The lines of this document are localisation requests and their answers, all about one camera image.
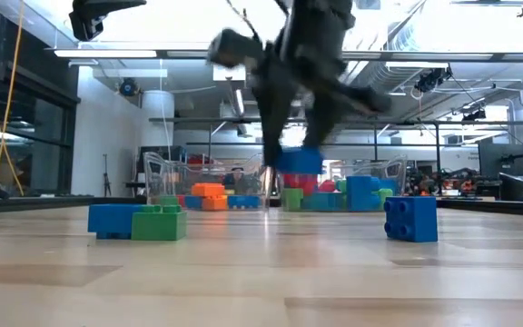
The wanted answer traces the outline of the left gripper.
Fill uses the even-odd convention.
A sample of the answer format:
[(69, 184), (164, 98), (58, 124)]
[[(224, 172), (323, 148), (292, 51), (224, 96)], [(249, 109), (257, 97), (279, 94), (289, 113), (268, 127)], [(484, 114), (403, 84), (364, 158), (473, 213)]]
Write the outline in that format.
[(93, 40), (103, 30), (103, 15), (146, 5), (146, 0), (74, 0), (74, 10), (69, 14), (74, 37), (83, 42)]

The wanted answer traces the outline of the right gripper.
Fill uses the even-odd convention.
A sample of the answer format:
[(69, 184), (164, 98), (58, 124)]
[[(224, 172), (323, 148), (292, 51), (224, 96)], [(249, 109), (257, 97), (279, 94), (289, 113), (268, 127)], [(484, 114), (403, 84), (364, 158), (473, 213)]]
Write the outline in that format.
[(252, 93), (261, 116), (263, 157), (274, 167), (281, 155), (280, 137), (292, 100), (302, 89), (312, 93), (313, 107), (306, 113), (304, 146), (319, 148), (335, 126), (335, 112), (365, 115), (389, 114), (391, 100), (368, 86), (352, 86), (339, 80), (345, 63), (339, 58), (321, 57), (303, 46), (292, 59), (283, 59), (282, 46), (267, 43), (262, 57), (252, 69)]

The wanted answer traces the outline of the large light blue long block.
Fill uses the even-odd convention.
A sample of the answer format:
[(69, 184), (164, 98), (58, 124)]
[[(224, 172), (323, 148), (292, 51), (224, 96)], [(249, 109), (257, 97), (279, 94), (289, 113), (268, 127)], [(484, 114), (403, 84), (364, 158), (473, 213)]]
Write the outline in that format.
[(343, 193), (313, 193), (301, 200), (301, 208), (314, 212), (342, 212), (347, 210)]

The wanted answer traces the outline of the small orange long block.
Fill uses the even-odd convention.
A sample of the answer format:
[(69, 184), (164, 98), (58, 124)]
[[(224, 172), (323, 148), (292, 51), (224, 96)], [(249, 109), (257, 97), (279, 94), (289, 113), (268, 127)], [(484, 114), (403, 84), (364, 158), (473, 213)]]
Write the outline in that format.
[(196, 183), (192, 186), (191, 195), (201, 197), (215, 197), (225, 195), (222, 183)]

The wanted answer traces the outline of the small orange square block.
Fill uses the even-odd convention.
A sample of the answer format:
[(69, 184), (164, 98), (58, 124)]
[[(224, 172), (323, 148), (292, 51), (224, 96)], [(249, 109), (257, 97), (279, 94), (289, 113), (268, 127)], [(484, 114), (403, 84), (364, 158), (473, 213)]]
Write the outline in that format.
[(202, 199), (204, 211), (226, 211), (228, 209), (228, 198), (226, 195), (206, 196)]

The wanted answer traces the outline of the white ceiling box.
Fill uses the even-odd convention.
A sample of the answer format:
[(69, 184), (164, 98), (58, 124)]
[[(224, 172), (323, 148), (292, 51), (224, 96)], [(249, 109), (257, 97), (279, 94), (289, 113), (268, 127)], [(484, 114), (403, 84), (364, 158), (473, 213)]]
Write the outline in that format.
[(240, 64), (233, 68), (228, 68), (220, 64), (212, 65), (212, 79), (213, 81), (245, 81), (247, 77), (247, 69)]

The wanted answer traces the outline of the person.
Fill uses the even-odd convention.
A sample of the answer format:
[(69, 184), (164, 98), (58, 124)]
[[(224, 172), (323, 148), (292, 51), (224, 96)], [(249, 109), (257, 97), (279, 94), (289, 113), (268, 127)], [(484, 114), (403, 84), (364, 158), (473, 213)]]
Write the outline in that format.
[(223, 177), (222, 184), (226, 190), (233, 190), (234, 194), (245, 195), (248, 193), (248, 184), (241, 167), (232, 168), (232, 172)]

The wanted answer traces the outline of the clear plastic bin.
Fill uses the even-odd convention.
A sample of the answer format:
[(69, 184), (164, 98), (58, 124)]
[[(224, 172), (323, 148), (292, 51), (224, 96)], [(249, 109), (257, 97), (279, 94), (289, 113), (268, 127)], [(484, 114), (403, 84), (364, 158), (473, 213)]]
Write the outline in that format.
[[(148, 153), (144, 156), (147, 202), (158, 204), (158, 198), (163, 195), (191, 195), (192, 186), (196, 183), (222, 183), (223, 177), (231, 173), (234, 167), (243, 169), (248, 184), (248, 193), (245, 195), (259, 196), (261, 208), (227, 210), (265, 209), (270, 196), (272, 169), (263, 165), (260, 154), (246, 160), (211, 160), (210, 164), (187, 164), (166, 161), (156, 153)], [(238, 194), (225, 189), (225, 195)]]
[[(398, 156), (388, 161), (367, 161), (367, 160), (355, 160), (353, 162), (346, 160), (327, 160), (322, 165), (323, 170), (321, 174), (315, 174), (318, 177), (317, 188), (315, 193), (320, 193), (318, 187), (326, 180), (332, 180), (335, 183), (338, 180), (346, 179), (349, 176), (370, 176), (371, 177), (371, 201), (372, 208), (369, 211), (363, 212), (377, 212), (381, 211), (383, 207), (379, 205), (379, 197), (376, 189), (373, 185), (374, 178), (392, 178), (395, 179), (399, 184), (399, 190), (394, 192), (393, 196), (400, 196), (403, 193), (406, 179), (406, 166), (407, 161), (405, 158)], [(281, 176), (281, 193), (284, 189), (283, 176)], [(303, 210), (301, 208), (298, 212), (313, 212)]]

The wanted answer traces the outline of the white cylinder tank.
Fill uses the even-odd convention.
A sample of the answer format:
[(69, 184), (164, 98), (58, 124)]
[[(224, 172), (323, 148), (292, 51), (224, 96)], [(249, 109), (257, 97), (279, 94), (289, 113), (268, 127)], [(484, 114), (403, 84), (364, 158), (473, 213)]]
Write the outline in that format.
[(173, 144), (173, 123), (165, 118), (174, 118), (174, 96), (161, 90), (143, 93), (141, 146), (167, 146)]

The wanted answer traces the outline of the black tripod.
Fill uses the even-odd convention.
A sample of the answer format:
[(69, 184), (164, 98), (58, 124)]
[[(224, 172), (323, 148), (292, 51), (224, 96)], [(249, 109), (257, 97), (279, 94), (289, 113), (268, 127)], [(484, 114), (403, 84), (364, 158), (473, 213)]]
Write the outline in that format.
[(103, 180), (104, 180), (104, 197), (108, 197), (112, 195), (111, 191), (111, 183), (108, 176), (108, 160), (107, 160), (107, 154), (103, 154), (104, 159), (104, 173), (103, 173)]

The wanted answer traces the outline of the black computer monitor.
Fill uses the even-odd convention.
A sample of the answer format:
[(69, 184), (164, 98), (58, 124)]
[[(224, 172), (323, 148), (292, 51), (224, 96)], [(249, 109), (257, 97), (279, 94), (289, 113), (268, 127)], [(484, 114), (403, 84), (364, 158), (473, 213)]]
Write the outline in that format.
[(523, 176), (523, 145), (479, 144), (480, 174), (498, 178), (500, 173)]

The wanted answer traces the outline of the silver ceiling duct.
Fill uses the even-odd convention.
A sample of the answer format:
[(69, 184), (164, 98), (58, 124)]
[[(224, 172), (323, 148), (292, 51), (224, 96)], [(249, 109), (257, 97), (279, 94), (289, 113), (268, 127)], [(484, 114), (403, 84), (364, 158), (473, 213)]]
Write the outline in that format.
[(377, 136), (378, 132), (389, 121), (397, 121), (407, 110), (400, 100), (410, 98), (409, 91), (405, 91), (406, 83), (418, 76), (420, 68), (407, 67), (404, 63), (387, 67), (386, 62), (350, 61), (340, 80), (351, 86), (364, 86), (372, 88), (377, 94), (385, 95), (391, 100), (392, 109), (387, 115), (378, 118), (352, 116), (361, 119), (362, 123), (346, 122), (335, 128), (336, 138), (354, 134), (369, 134)]

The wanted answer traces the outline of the black metal rack frame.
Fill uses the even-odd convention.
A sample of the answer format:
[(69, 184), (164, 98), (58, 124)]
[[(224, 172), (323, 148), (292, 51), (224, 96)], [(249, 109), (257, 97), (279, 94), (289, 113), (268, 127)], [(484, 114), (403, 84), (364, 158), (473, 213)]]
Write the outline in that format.
[[(247, 134), (242, 134), (242, 130), (245, 130), (250, 124), (258, 124), (261, 122), (260, 118), (165, 118), (164, 121), (166, 123), (173, 123), (173, 124), (208, 124), (211, 128), (210, 131), (210, 141), (205, 142), (193, 142), (193, 141), (186, 141), (185, 143), (188, 146), (207, 146), (208, 148), (215, 146), (258, 146), (261, 147), (263, 145), (262, 138), (260, 136), (256, 136), (255, 141), (251, 142), (234, 142), (234, 141), (222, 141), (222, 142), (214, 142), (212, 140), (212, 135), (219, 132), (221, 129), (223, 129), (226, 125), (233, 125), (236, 127), (238, 132), (238, 137), (244, 137), (244, 138), (250, 138), (250, 136)], [(350, 120), (343, 120), (340, 124), (344, 124), (346, 122), (351, 123), (362, 123), (361, 119), (352, 118)], [(397, 121), (389, 121), (388, 124), (383, 127), (379, 132), (377, 136), (372, 136), (372, 142), (367, 143), (363, 141), (348, 141), (347, 143), (341, 143), (338, 141), (328, 141), (325, 146), (326, 147), (342, 147), (342, 146), (349, 146), (349, 147), (370, 147), (375, 152), (378, 151), (379, 147), (382, 147), (383, 144), (378, 141), (380, 134), (384, 134), (387, 130), (425, 130), (428, 134), (433, 134), (435, 138), (439, 137), (439, 132), (441, 131), (441, 128), (445, 126), (447, 129), (451, 130), (460, 130), (464, 134), (470, 134), (472, 131), (478, 131), (478, 130), (493, 130), (493, 131), (501, 131), (502, 133), (511, 134), (511, 128), (520, 126), (523, 127), (523, 121), (473, 121), (473, 122), (460, 122), (460, 121), (425, 121), (425, 120), (397, 120)]]

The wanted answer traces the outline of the black metal table frame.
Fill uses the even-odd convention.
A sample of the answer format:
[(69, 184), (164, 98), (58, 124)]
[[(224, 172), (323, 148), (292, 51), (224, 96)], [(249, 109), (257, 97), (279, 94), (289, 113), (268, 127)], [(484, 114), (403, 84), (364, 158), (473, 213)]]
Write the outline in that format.
[[(0, 199), (0, 213), (57, 209), (88, 206), (91, 204), (144, 204), (144, 201), (129, 197), (67, 196), (55, 198), (10, 198)], [(470, 200), (437, 199), (437, 207), (485, 213), (506, 213), (523, 215), (523, 202), (487, 202)]]

